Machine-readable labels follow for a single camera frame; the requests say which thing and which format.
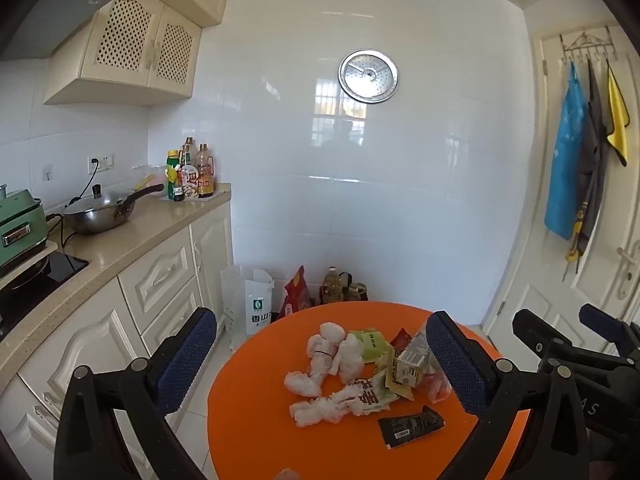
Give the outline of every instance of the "orange round table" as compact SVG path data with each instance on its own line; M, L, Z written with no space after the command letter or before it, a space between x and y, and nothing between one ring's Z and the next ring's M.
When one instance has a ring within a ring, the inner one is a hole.
M279 320L249 339L222 368L207 401L209 448L220 480L273 480L287 467L302 480L389 480L399 472L414 470L421 479L436 479L477 421L463 411L455 394L432 405L414 390L413 402L398 399L390 411L346 415L338 424L322 421L297 428L289 406L305 399L284 387L288 372L306 371L306 342L318 333L321 323L332 321L347 331L375 327L391 341L401 328L417 333L429 315L428 311L395 303L331 303ZM500 357L474 332L465 327L462 330L467 337L479 340L493 358ZM363 377L372 375L373 365L367 365ZM337 377L329 376L322 392L328 396L342 387ZM445 427L387 449L378 419L419 413L423 405L443 416ZM520 412L488 479L502 478L525 422L526 413Z

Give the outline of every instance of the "power outlet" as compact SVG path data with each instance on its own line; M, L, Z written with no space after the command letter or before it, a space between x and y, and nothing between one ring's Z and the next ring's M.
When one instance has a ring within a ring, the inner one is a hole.
M95 164L91 162L92 158L98 159L98 171L96 171L96 173L113 169L113 153L110 153L109 155L88 156L86 158L86 166L89 174L94 174L95 171Z

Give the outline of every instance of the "metal lid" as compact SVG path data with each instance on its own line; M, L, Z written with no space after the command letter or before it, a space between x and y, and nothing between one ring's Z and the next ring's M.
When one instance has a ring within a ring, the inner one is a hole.
M379 103L391 97L398 86L398 69L389 56L377 50L352 52L340 64L340 85L363 103Z
M100 184L96 184L92 187L94 194L85 196L77 202L65 207L64 213L67 215L73 215L75 213L89 213L91 211L100 211L100 209L107 209L114 205L121 204L125 201L128 193L122 193L119 191L105 191L102 192Z

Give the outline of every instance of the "red bag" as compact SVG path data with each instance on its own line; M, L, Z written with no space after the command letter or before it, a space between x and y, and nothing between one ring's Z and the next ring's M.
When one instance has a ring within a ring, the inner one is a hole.
M293 279L284 286L287 297L284 299L278 318L290 316L294 312L313 306L311 295L305 282L305 266L300 266Z

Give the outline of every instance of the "floor tile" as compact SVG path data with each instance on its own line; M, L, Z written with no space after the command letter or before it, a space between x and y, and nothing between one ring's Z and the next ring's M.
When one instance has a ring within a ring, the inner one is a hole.
M202 468L209 452L207 419L196 413L185 412L176 436L195 465Z
M213 355L207 364L207 369L204 371L202 380L194 391L193 397L191 397L191 402L187 407L187 410L190 412L207 416L207 397L209 397L209 390L218 372L231 357L230 343L231 338L229 332L225 330L220 336L220 341L216 343Z
M216 474L216 470L213 467L213 462L211 460L210 454L207 455L207 459L204 462L202 472L204 473L204 476L207 477L207 480L218 480L218 475Z

